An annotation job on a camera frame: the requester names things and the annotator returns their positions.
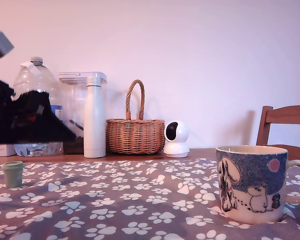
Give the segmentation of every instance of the green container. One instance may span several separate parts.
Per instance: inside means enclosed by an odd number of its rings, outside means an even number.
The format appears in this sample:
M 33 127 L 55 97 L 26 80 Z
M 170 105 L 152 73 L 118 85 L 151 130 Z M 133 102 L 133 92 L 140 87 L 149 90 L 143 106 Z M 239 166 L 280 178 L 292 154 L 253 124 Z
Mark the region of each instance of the green container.
M 22 185 L 23 168 L 24 163 L 22 161 L 10 161 L 3 164 L 5 186 L 8 189 L 18 188 Z

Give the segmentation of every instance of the white camera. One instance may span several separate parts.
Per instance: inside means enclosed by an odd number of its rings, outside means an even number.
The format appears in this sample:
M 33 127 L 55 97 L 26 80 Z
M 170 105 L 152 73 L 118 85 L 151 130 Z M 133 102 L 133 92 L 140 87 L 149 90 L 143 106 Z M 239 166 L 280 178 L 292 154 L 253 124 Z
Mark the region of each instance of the white camera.
M 189 136 L 187 125 L 181 121 L 171 121 L 164 129 L 165 139 L 168 141 L 163 152 L 169 158 L 185 158 L 189 147 L 186 140 Z

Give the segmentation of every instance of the mug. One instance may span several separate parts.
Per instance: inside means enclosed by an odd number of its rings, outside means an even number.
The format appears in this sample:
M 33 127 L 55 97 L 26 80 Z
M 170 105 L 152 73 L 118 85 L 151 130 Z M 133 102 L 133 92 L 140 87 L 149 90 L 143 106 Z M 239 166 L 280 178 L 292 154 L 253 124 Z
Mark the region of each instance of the mug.
M 223 214 L 247 224 L 277 222 L 285 203 L 300 203 L 286 194 L 288 151 L 273 146 L 222 146 L 216 149 L 219 196 Z

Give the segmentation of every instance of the grey tablecloth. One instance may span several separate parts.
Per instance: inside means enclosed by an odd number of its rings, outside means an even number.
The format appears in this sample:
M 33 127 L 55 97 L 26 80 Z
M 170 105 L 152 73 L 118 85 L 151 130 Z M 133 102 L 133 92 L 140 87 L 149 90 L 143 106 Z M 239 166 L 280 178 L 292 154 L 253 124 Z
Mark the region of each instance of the grey tablecloth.
M 300 240 L 300 204 L 281 222 L 226 218 L 214 159 L 32 163 L 15 189 L 1 166 L 0 239 Z M 300 168 L 288 176 L 300 195 Z

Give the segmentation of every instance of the label on bottle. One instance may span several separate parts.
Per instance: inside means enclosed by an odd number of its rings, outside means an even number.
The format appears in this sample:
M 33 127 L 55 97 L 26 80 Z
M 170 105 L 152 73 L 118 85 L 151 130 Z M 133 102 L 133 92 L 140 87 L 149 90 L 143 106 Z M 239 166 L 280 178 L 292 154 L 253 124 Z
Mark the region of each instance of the label on bottle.
M 41 71 L 30 61 L 26 61 L 20 65 L 29 69 L 29 71 L 35 76 L 39 76 L 41 74 Z
M 51 105 L 51 110 L 54 113 L 54 115 L 62 121 L 62 106 L 60 105 Z

